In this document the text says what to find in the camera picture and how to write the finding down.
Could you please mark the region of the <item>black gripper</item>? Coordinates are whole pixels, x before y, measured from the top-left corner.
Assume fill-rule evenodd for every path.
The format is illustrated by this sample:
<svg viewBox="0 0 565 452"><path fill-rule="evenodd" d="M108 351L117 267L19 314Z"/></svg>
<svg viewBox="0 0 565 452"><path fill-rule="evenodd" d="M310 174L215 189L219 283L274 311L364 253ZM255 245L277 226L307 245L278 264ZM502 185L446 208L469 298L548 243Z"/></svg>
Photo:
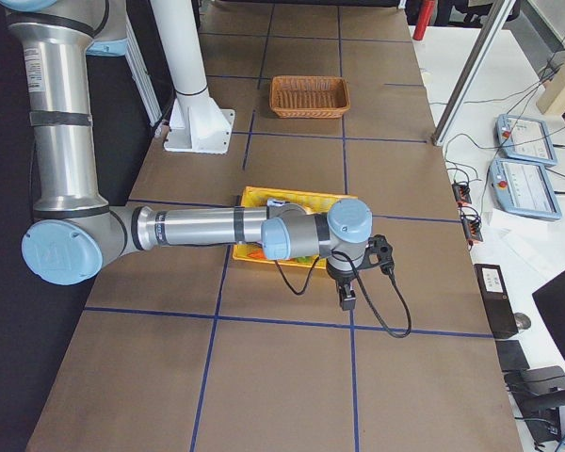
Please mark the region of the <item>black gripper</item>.
<svg viewBox="0 0 565 452"><path fill-rule="evenodd" d="M339 298L339 305L342 310L353 310L356 304L356 295L350 287L352 282L356 279L355 272L350 270L341 270L336 268L331 263L326 264L328 275L336 282L337 292Z"/></svg>

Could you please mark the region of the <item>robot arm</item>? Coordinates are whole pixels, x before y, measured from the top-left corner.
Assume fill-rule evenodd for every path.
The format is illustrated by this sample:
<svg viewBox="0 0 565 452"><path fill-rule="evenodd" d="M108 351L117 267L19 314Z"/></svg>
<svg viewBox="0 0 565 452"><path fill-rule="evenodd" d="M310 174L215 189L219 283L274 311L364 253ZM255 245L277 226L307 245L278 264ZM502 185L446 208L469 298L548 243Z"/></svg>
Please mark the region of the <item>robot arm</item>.
<svg viewBox="0 0 565 452"><path fill-rule="evenodd" d="M43 280L72 285L119 257L154 247L255 243L273 262L325 260L341 308L352 310L352 282L369 265L372 214L344 198L323 213L295 203L155 211L113 207L100 194L94 157L87 52L120 55L126 46L122 1L7 1L8 30L21 42L40 173L40 198L22 255Z"/></svg>

